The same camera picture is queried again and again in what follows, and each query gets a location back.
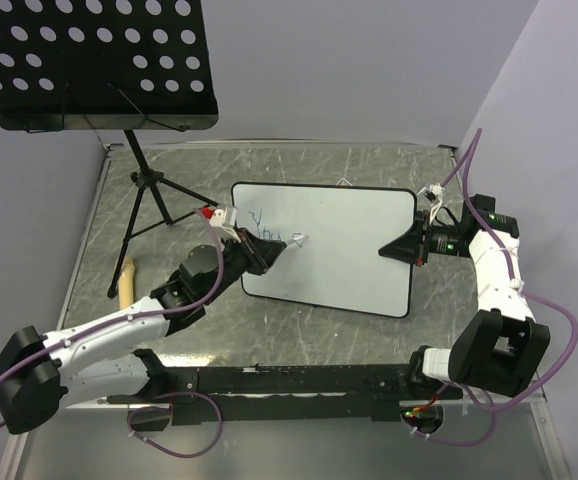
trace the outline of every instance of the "white wall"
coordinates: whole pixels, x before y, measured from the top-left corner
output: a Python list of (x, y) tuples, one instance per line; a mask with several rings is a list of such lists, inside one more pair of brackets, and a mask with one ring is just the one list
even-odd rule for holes
[[(518, 217), (527, 288), (578, 316), (578, 2), (539, 2), (463, 149), (477, 127), (484, 131), (471, 192), (496, 196), (501, 212)], [(548, 309), (534, 313), (554, 337), (549, 365), (568, 339), (568, 322)], [(578, 479), (578, 348), (546, 390)]]
[(0, 129), (0, 350), (19, 328), (55, 328), (103, 154), (91, 131)]
[(220, 120), (138, 136), (459, 145), (536, 3), (203, 0)]

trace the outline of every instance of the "perforated metal sheet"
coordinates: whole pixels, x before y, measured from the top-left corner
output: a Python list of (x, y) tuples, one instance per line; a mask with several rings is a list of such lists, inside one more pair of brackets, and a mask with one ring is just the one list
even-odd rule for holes
[(166, 128), (145, 115), (217, 121), (199, 0), (0, 0), (3, 128)]

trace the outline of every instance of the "scratched metal surface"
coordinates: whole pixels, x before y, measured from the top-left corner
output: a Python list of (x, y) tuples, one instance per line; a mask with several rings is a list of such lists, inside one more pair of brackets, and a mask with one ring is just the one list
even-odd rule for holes
[[(354, 185), (417, 191), (421, 185), (441, 180), (452, 167), (446, 149), (409, 146), (207, 146), (153, 148), (146, 155), (153, 168), (171, 180), (221, 202), (230, 201), (232, 184), (241, 180), (335, 184), (345, 177)], [(66, 327), (118, 308), (117, 300), (107, 299), (106, 291), (136, 192), (129, 180), (136, 164), (126, 148), (114, 149), (110, 161)], [(174, 218), (199, 205), (168, 187), (161, 191)], [(459, 213), (461, 198), (455, 180), (448, 185), (446, 199)], [(138, 228), (158, 219), (157, 207), (147, 193)], [(136, 264), (136, 298), (166, 280), (191, 248), (208, 242), (200, 222), (193, 218), (132, 240), (129, 255)], [(434, 257), (425, 267), (414, 269), (411, 313), (403, 319), (252, 298), (235, 284), (195, 325), (150, 347), (170, 366), (407, 362), (420, 345), (449, 347), (475, 309), (470, 262)]]

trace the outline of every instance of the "metal table surface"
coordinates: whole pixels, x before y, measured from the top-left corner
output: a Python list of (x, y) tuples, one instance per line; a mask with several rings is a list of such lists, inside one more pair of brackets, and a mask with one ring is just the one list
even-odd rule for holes
[[(415, 191), (441, 180), (453, 160), (446, 149), (326, 144), (191, 144), (146, 154), (171, 180), (225, 202), (240, 180), (335, 184), (344, 177), (354, 185)], [(64, 327), (118, 307), (106, 291), (136, 191), (129, 180), (136, 165), (125, 148), (114, 148), (109, 161), (67, 296)], [(161, 190), (174, 218), (198, 206), (167, 187)], [(456, 180), (446, 198), (458, 213)], [(157, 220), (159, 212), (147, 194), (138, 228)], [(197, 219), (132, 240), (136, 297), (164, 281), (191, 248), (206, 242)], [(475, 309), (471, 262), (433, 257), (414, 269), (411, 311), (403, 319), (252, 298), (236, 284), (191, 328), (149, 346), (170, 366), (401, 363), (420, 345), (450, 346)], [(400, 423), (368, 419), (227, 421), (216, 448), (191, 461), (127, 438), (126, 406), (90, 402), (60, 412), (28, 435), (11, 436), (1, 465), (6, 475), (0, 478), (569, 478), (545, 400), (537, 395), (532, 401), (502, 415), (494, 437), (469, 449), (414, 439)], [(486, 430), (489, 415), (472, 407), (465, 418), (460, 411), (459, 402), (447, 405), (441, 436), (474, 439)], [(188, 452), (205, 445), (214, 429), (213, 422), (168, 428), (158, 439)]]
[[(152, 168), (219, 202), (230, 202), (231, 186), (242, 180), (336, 184), (344, 177), (353, 185), (417, 191), (442, 180), (453, 160), (452, 152), (441, 148), (326, 144), (196, 145), (145, 153)], [(113, 148), (109, 161), (65, 327), (118, 308), (106, 291), (137, 190), (129, 174), (137, 166), (123, 147)], [(199, 206), (166, 186), (161, 192), (174, 218)], [(456, 180), (447, 187), (446, 201), (459, 214)], [(419, 203), (424, 207), (428, 202), (423, 198)], [(147, 193), (136, 228), (160, 219)], [(209, 242), (193, 217), (133, 239), (128, 254), (136, 264), (136, 298), (165, 281), (194, 246)], [(475, 275), (468, 260), (431, 258), (414, 269), (412, 289), (410, 314), (393, 319), (252, 298), (234, 284), (207, 308), (205, 318), (150, 347), (168, 366), (406, 363), (423, 344), (451, 346), (476, 309)]]

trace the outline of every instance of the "whiteboard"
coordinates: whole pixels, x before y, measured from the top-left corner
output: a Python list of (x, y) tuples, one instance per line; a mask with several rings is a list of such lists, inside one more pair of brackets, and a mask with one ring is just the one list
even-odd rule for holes
[(410, 190), (238, 182), (231, 189), (238, 226), (264, 239), (305, 234), (263, 276), (245, 274), (249, 295), (404, 317), (411, 265), (378, 255), (409, 230)]

